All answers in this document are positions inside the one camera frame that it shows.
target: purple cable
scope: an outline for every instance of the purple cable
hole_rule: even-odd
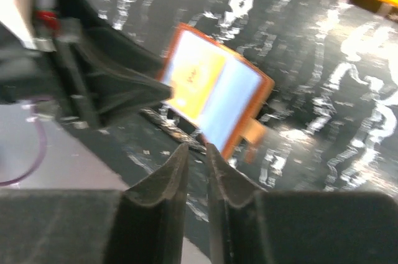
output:
[[[42,99],[35,100],[35,101],[33,101],[33,104],[36,101],[43,101],[43,100]],[[33,105],[30,110],[31,110],[32,116],[35,116],[36,115],[36,107]],[[38,118],[34,118],[33,124],[34,124],[37,134],[39,136],[39,152],[37,153],[37,156],[36,156],[34,162],[30,165],[30,168],[28,168],[28,170],[26,172],[24,172],[22,175],[20,175],[19,177],[13,178],[8,181],[0,182],[0,187],[10,186],[10,185],[20,183],[22,180],[28,178],[31,174],[33,174],[42,164],[44,157],[47,153],[47,135],[45,134],[45,130],[44,130],[44,126],[43,126],[42,122]]]

